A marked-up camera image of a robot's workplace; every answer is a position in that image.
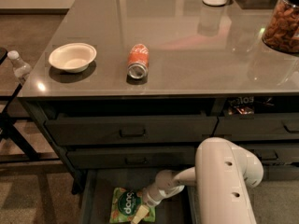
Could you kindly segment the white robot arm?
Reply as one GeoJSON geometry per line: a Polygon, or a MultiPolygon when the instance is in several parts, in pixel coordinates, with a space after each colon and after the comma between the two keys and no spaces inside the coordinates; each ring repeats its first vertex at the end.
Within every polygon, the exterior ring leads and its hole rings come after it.
{"type": "Polygon", "coordinates": [[[219,137],[204,140],[196,150],[195,166],[184,171],[162,170],[142,191],[143,203],[131,224],[138,224],[164,199],[195,186],[201,224],[257,224],[248,189],[263,179],[259,159],[243,147],[219,137]]]}

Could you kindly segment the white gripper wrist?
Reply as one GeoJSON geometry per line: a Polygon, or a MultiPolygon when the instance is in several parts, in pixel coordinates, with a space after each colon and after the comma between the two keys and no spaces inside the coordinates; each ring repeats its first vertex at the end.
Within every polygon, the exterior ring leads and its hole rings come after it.
{"type": "Polygon", "coordinates": [[[162,200],[171,198],[183,191],[185,186],[176,180],[176,174],[171,170],[162,170],[156,175],[152,184],[143,188],[142,200],[144,204],[138,207],[131,224],[138,224],[149,213],[149,207],[155,207],[162,200]]]}

